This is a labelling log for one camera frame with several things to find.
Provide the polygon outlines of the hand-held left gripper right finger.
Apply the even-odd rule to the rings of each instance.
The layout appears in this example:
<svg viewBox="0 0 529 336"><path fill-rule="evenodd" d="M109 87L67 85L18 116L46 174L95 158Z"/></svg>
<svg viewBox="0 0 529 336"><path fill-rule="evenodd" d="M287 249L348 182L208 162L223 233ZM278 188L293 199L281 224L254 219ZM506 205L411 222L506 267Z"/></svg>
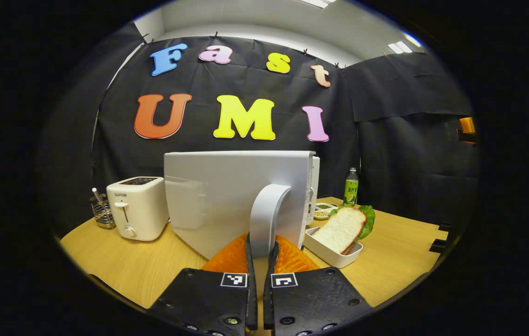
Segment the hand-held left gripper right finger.
<svg viewBox="0 0 529 336"><path fill-rule="evenodd" d="M273 336L326 336L374 312L334 266L320 268L275 236L263 289L263 327Z"/></svg>

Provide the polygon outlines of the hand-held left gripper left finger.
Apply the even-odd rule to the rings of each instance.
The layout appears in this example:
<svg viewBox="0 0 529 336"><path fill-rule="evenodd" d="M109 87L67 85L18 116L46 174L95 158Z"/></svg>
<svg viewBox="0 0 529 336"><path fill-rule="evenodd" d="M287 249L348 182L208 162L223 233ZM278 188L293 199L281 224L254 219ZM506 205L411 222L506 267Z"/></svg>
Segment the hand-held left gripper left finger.
<svg viewBox="0 0 529 336"><path fill-rule="evenodd" d="M208 336L248 336L258 329L257 285L249 234L200 269L184 268L147 313Z"/></svg>

